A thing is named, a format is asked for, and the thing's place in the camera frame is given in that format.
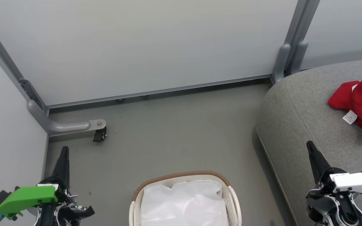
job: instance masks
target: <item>gray floor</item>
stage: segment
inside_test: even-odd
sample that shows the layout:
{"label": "gray floor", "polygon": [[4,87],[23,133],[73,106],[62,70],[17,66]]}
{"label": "gray floor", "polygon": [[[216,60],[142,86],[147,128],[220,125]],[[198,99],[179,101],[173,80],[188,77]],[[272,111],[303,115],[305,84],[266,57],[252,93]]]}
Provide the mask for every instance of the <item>gray floor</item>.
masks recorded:
{"label": "gray floor", "polygon": [[58,121],[103,118],[108,135],[103,143],[92,142],[92,133],[51,139],[46,175],[62,146],[69,146],[70,189],[79,204],[96,211],[83,225],[126,226],[141,183],[195,170],[216,171],[230,181],[243,225],[292,225],[267,160],[253,143],[255,114],[268,88],[256,83],[51,114]]}

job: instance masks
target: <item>gray couch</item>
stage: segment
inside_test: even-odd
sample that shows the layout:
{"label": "gray couch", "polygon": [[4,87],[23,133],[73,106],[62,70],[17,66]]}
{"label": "gray couch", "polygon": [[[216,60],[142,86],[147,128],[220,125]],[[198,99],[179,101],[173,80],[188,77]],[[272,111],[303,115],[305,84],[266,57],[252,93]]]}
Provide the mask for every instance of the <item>gray couch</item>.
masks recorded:
{"label": "gray couch", "polygon": [[[257,131],[299,226],[314,225],[305,203],[307,192],[315,186],[308,140],[331,166],[349,173],[362,170],[362,129],[349,125],[342,119],[345,112],[327,104],[342,83],[353,80],[362,80],[362,60],[302,71],[274,85],[260,109]],[[362,210],[362,196],[356,204]]]}

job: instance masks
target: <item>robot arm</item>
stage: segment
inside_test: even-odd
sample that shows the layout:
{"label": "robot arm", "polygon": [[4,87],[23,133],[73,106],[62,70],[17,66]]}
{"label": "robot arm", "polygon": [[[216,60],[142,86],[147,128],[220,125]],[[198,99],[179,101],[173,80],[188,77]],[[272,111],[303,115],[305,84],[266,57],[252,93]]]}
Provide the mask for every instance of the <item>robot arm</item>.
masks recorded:
{"label": "robot arm", "polygon": [[307,142],[315,189],[306,196],[307,214],[317,224],[362,226],[362,211],[354,199],[362,194],[362,172],[330,167],[312,141]]}
{"label": "robot arm", "polygon": [[37,186],[16,187],[14,192],[0,192],[0,222],[17,220],[27,209],[37,216],[37,226],[79,226],[82,219],[95,214],[93,208],[79,206],[69,191],[69,148],[61,150],[53,173]]}

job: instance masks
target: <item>white plastic bag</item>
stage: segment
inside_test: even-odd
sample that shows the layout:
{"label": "white plastic bag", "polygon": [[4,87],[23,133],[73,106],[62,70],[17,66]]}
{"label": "white plastic bag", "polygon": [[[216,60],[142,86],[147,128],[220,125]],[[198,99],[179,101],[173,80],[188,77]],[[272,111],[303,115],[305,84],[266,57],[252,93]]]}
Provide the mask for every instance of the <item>white plastic bag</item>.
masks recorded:
{"label": "white plastic bag", "polygon": [[228,226],[222,187],[214,181],[147,186],[141,226]]}

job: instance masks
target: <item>white tag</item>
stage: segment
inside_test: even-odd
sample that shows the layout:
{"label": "white tag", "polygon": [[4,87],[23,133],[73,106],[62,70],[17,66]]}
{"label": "white tag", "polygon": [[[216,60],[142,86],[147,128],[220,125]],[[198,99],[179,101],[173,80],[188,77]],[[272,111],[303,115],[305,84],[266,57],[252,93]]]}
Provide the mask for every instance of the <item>white tag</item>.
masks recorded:
{"label": "white tag", "polygon": [[335,176],[343,176],[343,175],[347,175],[350,173],[336,173],[336,174],[330,174],[330,178],[332,179],[332,181],[335,181]]}
{"label": "white tag", "polygon": [[343,120],[345,120],[350,125],[353,124],[353,122],[357,119],[356,113],[354,113],[352,110],[350,110],[344,117]]}

